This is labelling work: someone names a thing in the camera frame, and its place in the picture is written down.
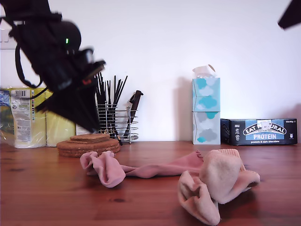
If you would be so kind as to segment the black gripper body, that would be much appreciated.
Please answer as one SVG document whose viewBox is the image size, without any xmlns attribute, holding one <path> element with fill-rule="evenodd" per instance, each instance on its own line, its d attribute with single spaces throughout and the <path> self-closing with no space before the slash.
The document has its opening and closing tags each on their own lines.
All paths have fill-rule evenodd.
<svg viewBox="0 0 301 226">
<path fill-rule="evenodd" d="M 95 77 L 97 73 L 104 69 L 106 62 L 104 60 L 97 61 L 96 63 L 88 67 L 88 75 L 80 76 L 78 79 L 73 81 L 68 87 L 60 91 L 55 91 L 54 93 L 62 93 L 65 91 L 78 91 L 80 87 L 85 84 L 85 81 Z M 43 103 L 36 107 L 37 111 L 50 111 L 50 97 L 46 99 Z"/>
</svg>

